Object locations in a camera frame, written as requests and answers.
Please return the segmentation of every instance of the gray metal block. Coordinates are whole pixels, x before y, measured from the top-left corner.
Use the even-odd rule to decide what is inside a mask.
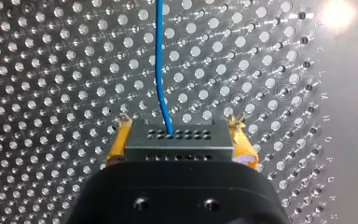
[[[210,125],[175,124],[167,134],[161,124],[135,120],[125,146],[128,161],[214,160],[231,161],[234,147],[225,120]]]

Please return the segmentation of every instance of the bright light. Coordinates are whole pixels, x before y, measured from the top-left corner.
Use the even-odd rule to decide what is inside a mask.
[[[356,11],[344,0],[331,0],[324,5],[322,24],[333,29],[345,29],[353,21]]]

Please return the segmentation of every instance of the wire insulation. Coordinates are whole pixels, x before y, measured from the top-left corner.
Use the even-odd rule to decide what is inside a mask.
[[[156,62],[155,74],[157,85],[157,97],[159,107],[161,108],[162,117],[164,118],[165,128],[168,134],[173,134],[170,112],[165,104],[164,88],[162,86],[162,39],[164,37],[163,24],[163,0],[156,0]]]

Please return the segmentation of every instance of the black device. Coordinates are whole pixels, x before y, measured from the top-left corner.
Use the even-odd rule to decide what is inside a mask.
[[[92,176],[67,224],[286,224],[277,194],[233,161],[124,161]]]

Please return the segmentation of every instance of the perforated metal sheet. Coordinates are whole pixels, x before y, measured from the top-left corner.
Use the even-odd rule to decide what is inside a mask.
[[[0,223],[64,223],[84,182],[104,168],[119,113],[162,121],[154,7],[0,1]],[[257,170],[294,223],[337,219],[321,8],[322,0],[172,0],[164,9],[173,123],[245,113]]]

